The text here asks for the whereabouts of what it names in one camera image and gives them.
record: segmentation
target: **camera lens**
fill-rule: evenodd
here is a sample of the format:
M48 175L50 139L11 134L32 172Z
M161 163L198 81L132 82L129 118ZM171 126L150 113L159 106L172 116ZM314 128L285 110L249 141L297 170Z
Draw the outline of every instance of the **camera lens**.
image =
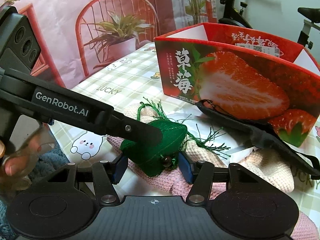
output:
M30 62L34 61L35 57L36 57L37 51L34 49L29 57Z
M26 54L28 54L30 49L31 49L31 40L27 39L22 47L22 55L25 56Z
M21 27L21 28L17 31L16 36L15 36L15 38L14 38L14 41L15 41L16 43L19 43L19 42L22 40L23 36L24 36L24 27Z

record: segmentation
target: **small bell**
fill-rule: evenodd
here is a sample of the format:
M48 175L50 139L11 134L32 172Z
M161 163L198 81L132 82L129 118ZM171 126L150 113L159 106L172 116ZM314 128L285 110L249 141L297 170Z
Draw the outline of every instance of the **small bell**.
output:
M169 156L166 156L163 160L162 160L162 165L166 168L170 167L172 165L172 159Z

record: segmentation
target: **sticker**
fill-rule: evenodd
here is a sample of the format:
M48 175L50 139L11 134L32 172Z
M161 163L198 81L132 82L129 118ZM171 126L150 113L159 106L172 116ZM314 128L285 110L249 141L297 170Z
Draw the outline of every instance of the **sticker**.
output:
M267 47L262 45L252 45L249 43L236 43L236 46L246 49L253 49L255 51L263 52L274 57L280 57L280 50L278 48Z

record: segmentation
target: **screw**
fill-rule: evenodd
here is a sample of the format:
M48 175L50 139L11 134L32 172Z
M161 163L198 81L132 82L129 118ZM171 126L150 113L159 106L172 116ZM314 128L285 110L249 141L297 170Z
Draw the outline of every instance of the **screw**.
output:
M201 203L204 201L204 197L201 196L201 195L191 195L189 197L189 200L192 202L192 203Z
M125 126L125 130L126 130L127 132L131 132L131 126L130 126L130 125L126 125L126 126Z
M104 203L112 203L116 200L117 198L115 196L109 194L101 197L101 201L103 201Z
M227 0L220 0L220 3L224 5L224 4L226 4L226 1Z
M169 156L166 156L163 160L162 160L162 165L166 168L170 167L172 164L172 159Z
M310 41L309 44L308 44L308 48L309 48L309 49L312 49L312 47L313 47L313 42Z

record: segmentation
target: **white bunny cartoon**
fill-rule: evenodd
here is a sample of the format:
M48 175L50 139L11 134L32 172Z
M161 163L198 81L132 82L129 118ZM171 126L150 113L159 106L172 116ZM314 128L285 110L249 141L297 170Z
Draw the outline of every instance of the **white bunny cartoon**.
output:
M99 152L105 136L87 131L73 142L70 152L79 153L83 160L89 160Z
M114 70L122 65L129 64L131 61L127 61L126 58L122 58L119 61L112 62L109 66L107 66L108 70Z

